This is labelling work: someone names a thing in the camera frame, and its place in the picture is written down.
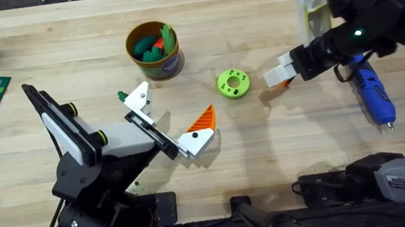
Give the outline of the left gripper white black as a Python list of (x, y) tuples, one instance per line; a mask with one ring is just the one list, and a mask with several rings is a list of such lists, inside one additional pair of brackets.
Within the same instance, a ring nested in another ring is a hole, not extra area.
[(210, 104), (198, 119), (172, 142), (153, 126), (152, 94), (142, 82), (123, 102), (131, 111), (124, 123), (90, 125), (72, 121), (44, 121), (49, 133), (67, 152), (57, 165), (52, 194), (73, 205), (114, 201), (162, 152), (170, 159), (179, 153), (197, 158), (213, 140), (216, 112)]

